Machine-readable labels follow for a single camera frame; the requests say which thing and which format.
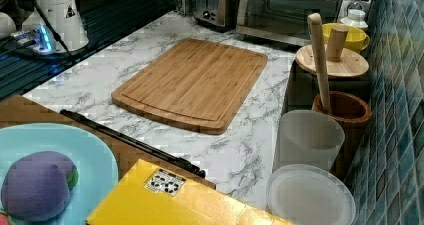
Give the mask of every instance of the purple food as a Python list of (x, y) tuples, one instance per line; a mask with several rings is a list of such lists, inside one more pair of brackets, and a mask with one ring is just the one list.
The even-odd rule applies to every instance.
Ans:
[(58, 152), (38, 152), (12, 164), (1, 190), (3, 208), (23, 221), (45, 221), (66, 207), (78, 181), (75, 164)]

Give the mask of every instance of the yellow bowl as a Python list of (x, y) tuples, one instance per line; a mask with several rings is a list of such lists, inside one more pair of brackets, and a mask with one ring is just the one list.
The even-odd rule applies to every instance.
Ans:
[[(324, 33), (324, 43), (328, 43), (330, 38), (331, 28), (338, 23), (327, 23), (322, 25), (322, 32)], [(356, 53), (360, 53), (362, 50), (368, 47), (370, 44), (370, 37), (361, 29), (347, 26), (349, 32), (347, 33), (346, 42), (344, 47), (350, 49)]]

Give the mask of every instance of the power cord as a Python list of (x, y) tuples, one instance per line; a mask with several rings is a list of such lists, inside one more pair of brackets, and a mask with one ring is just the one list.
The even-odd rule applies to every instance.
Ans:
[(50, 31), (53, 34), (53, 38), (58, 41), (62, 47), (66, 50), (66, 52), (68, 53), (69, 57), (72, 60), (73, 64), (76, 64), (77, 62), (75, 61), (74, 57), (72, 56), (71, 52), (69, 51), (68, 47), (66, 46), (65, 42), (63, 42), (62, 38), (60, 37), (60, 35), (56, 32), (56, 30), (54, 30), (53, 26), (50, 24), (49, 20), (47, 19), (46, 15), (44, 14), (43, 10), (41, 10), (40, 5), (38, 5), (36, 0), (32, 0), (32, 2), (34, 3), (35, 9), (37, 10), (38, 14), (40, 14), (41, 18), (43, 19), (44, 23), (46, 24), (46, 26), (50, 29)]
[(12, 49), (12, 50), (6, 51), (6, 52), (4, 52), (4, 53), (0, 53), (0, 58), (1, 58), (1, 57), (3, 57), (4, 55), (8, 54), (8, 53), (14, 52), (14, 51), (16, 51), (16, 50), (18, 50), (18, 49), (21, 49), (21, 48), (29, 47), (29, 46), (34, 45), (34, 44), (36, 44), (36, 43), (37, 43), (37, 42), (36, 42), (35, 40), (30, 40), (30, 41), (28, 41), (28, 42), (25, 42), (25, 43), (23, 43), (22, 45), (20, 45), (20, 46), (18, 46), (18, 47), (16, 47), (16, 48), (14, 48), (14, 49)]
[(4, 47), (4, 45), (6, 45), (8, 42), (10, 42), (10, 41), (12, 41), (13, 40), (13, 38), (12, 37), (8, 37), (7, 39), (6, 39), (6, 41), (4, 41), (1, 45), (0, 45), (0, 49), (2, 49), (3, 47)]

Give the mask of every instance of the wooden utensil holder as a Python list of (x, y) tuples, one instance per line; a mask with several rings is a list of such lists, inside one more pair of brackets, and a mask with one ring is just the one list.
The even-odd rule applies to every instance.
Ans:
[[(345, 141), (330, 172), (343, 181), (352, 164), (372, 112), (371, 107), (356, 96), (337, 91), (330, 91), (329, 94), (332, 114), (327, 115), (339, 123), (345, 132)], [(312, 110), (324, 113), (319, 94), (314, 99)]]

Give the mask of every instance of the wooden cutting board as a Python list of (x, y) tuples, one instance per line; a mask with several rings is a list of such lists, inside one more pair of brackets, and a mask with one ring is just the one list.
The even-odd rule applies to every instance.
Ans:
[(184, 39), (116, 89), (112, 101), (170, 126), (222, 134), (267, 61), (246, 49)]

